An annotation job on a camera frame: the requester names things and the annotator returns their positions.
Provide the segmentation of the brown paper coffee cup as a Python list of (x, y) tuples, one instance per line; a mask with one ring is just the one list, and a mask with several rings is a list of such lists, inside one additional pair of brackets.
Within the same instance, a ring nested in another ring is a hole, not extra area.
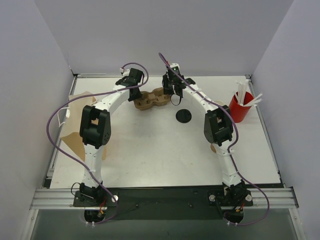
[(215, 146), (214, 146), (212, 143), (210, 144), (210, 149), (211, 149), (214, 153), (217, 152), (216, 149), (215, 149)]

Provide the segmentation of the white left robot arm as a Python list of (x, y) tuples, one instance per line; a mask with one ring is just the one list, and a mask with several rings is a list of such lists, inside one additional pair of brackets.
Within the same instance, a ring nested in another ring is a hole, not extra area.
[(105, 198), (101, 187), (103, 153), (111, 138), (111, 115), (125, 101), (133, 101), (142, 96), (138, 87), (144, 73), (130, 68), (119, 79), (112, 93), (82, 110), (79, 135), (84, 144), (84, 175), (79, 186), (79, 193), (92, 206), (100, 204)]

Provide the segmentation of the brown paper bag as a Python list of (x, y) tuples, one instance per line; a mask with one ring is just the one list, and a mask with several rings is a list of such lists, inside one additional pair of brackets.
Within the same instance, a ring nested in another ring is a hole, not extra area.
[(82, 111), (86, 105), (91, 106), (97, 100), (94, 96), (72, 101), (66, 107), (66, 119), (62, 123), (60, 139), (78, 156), (85, 161), (85, 147), (80, 136)]

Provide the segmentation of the brown pulp cup carrier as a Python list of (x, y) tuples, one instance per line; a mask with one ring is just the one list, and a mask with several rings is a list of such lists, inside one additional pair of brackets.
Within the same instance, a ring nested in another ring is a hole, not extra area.
[(133, 101), (134, 106), (141, 111), (153, 106), (163, 106), (170, 102), (170, 95), (164, 93), (163, 87), (155, 88), (152, 91), (142, 91), (141, 97)]

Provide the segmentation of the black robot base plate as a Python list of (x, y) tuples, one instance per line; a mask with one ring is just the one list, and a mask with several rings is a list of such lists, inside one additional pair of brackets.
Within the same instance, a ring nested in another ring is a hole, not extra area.
[(73, 206), (84, 208), (89, 223), (104, 220), (219, 220), (241, 222), (243, 208), (253, 206), (251, 192), (240, 184), (111, 188), (88, 188), (75, 192)]

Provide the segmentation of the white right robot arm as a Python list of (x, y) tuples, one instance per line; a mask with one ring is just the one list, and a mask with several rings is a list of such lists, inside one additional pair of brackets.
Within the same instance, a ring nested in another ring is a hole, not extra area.
[(184, 78), (180, 73), (180, 66), (172, 63), (162, 76), (164, 92), (169, 95), (176, 94), (187, 100), (204, 114), (204, 136), (213, 145), (222, 172), (222, 185), (225, 201), (244, 201), (249, 194), (245, 183), (239, 176), (228, 152), (233, 137), (233, 124), (226, 113), (230, 112), (227, 105), (219, 107), (200, 90), (194, 80)]

